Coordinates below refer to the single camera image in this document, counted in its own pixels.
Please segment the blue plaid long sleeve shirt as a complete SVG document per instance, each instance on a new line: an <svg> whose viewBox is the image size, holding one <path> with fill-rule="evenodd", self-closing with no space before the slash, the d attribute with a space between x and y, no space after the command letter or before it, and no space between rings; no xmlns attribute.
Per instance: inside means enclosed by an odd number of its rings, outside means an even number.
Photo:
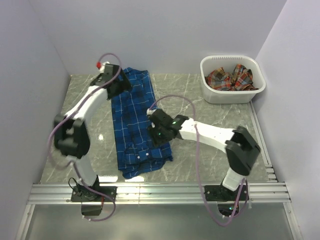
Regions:
<svg viewBox="0 0 320 240"><path fill-rule="evenodd" d="M125 179L132 179L161 169L173 156L169 143L155 147L147 131L147 109L155 102L149 72L128 67L124 73L132 90L113 97L111 111L117 167Z"/></svg>

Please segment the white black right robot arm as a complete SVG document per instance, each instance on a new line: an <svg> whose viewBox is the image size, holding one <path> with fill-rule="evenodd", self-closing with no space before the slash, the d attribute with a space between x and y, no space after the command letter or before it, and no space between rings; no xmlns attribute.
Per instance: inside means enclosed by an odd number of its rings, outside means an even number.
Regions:
<svg viewBox="0 0 320 240"><path fill-rule="evenodd" d="M240 183L250 175L261 152L260 146L245 127L221 128L183 115L172 118L161 109L148 109L146 115L151 122L147 130L156 147L180 139L199 142L225 153L229 169L221 183L220 194L226 200L238 194Z"/></svg>

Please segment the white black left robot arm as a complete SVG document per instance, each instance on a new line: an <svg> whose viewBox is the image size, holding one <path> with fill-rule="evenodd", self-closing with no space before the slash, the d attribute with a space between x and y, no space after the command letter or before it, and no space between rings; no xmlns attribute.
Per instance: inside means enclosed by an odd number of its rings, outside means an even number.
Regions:
<svg viewBox="0 0 320 240"><path fill-rule="evenodd" d="M104 102L131 89L132 85L122 68L107 64L92 80L79 102L67 113L58 114L54 118L54 128L49 139L53 140L55 149L66 157L67 163L58 165L51 159L51 164L59 170L72 166L80 184L85 186L83 195L89 201L96 201L101 195L101 189L95 185L98 176L87 156L91 147L87 122Z"/></svg>

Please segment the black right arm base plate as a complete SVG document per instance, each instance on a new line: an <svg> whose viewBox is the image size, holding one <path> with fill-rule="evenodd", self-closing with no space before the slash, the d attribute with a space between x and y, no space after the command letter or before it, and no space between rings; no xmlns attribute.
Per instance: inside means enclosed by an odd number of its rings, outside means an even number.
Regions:
<svg viewBox="0 0 320 240"><path fill-rule="evenodd" d="M236 200L239 190L240 186L231 191L222 185L205 185L204 195L208 202L230 202Z"/></svg>

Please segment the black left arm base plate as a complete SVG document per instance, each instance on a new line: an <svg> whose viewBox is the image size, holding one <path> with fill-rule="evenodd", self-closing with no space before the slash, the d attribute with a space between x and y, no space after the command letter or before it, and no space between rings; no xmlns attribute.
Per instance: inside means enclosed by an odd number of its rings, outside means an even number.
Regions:
<svg viewBox="0 0 320 240"><path fill-rule="evenodd" d="M74 203L101 202L102 198L104 198L105 202L111 202L116 198L116 186L98 186L94 187L93 190L102 195L88 190L83 185L75 186L72 190L70 201Z"/></svg>

